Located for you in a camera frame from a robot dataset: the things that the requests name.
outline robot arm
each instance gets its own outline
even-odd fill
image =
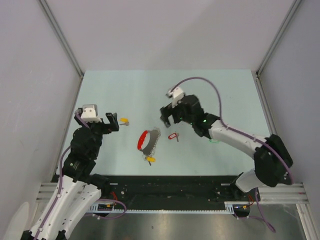
[[[70,153],[61,172],[63,177],[59,178],[42,215],[30,230],[23,233],[21,240],[68,239],[90,206],[101,196],[109,195],[109,180],[98,174],[90,176],[96,165],[103,135],[119,131],[117,114],[105,115],[110,123],[104,123],[98,117],[96,105],[78,108],[74,119],[81,127],[73,133]]]
[[[254,160],[255,168],[240,174],[233,182],[240,193],[247,193],[263,184],[270,187],[275,187],[278,183],[287,184],[284,181],[286,169],[277,156],[261,144],[271,146],[290,168],[293,161],[279,136],[272,134],[270,137],[263,137],[251,134],[253,137],[250,139],[245,136],[249,135],[248,133],[243,135],[242,131],[233,127],[233,130],[230,130],[231,126],[225,127],[219,116],[204,112],[199,99],[195,95],[186,95],[180,87],[170,89],[166,95],[172,100],[172,103],[160,109],[160,119],[166,127],[170,127],[169,117],[172,116],[175,124],[186,122],[200,137],[224,142]]]

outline white tabletop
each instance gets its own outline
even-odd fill
[[[87,71],[76,108],[97,104],[99,116],[117,113],[129,119],[129,126],[103,137],[92,174],[102,175],[238,175],[254,167],[247,155],[219,142],[199,137],[187,123],[166,128],[160,108],[170,103],[165,96],[170,87],[188,77],[205,77],[214,82],[222,98],[224,121],[253,134],[269,136],[266,120],[250,70],[128,70]],[[218,99],[212,87],[201,80],[181,85],[187,95],[196,95],[205,112],[218,115]],[[64,148],[79,127],[74,119]],[[155,147],[156,162],[150,166],[137,149],[145,130],[159,128],[161,137]],[[179,142],[168,136],[179,133]]]

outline yellow tag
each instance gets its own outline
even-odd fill
[[[128,118],[124,118],[124,117],[120,118],[120,121],[121,121],[121,122],[124,122],[124,123],[129,122]]]
[[[148,161],[148,162],[151,162],[151,163],[154,163],[156,161],[156,159],[154,157],[151,157],[151,156],[146,156],[145,159]]]

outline green object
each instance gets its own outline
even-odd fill
[[[220,141],[219,141],[219,140],[212,140],[212,139],[210,139],[209,142],[212,143],[212,144],[217,144],[217,143],[219,143]]]

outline metal floor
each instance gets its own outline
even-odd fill
[[[125,214],[115,220],[84,217],[69,240],[305,240],[296,205],[264,205],[272,233],[255,219],[223,214]],[[259,216],[256,206],[253,216]]]

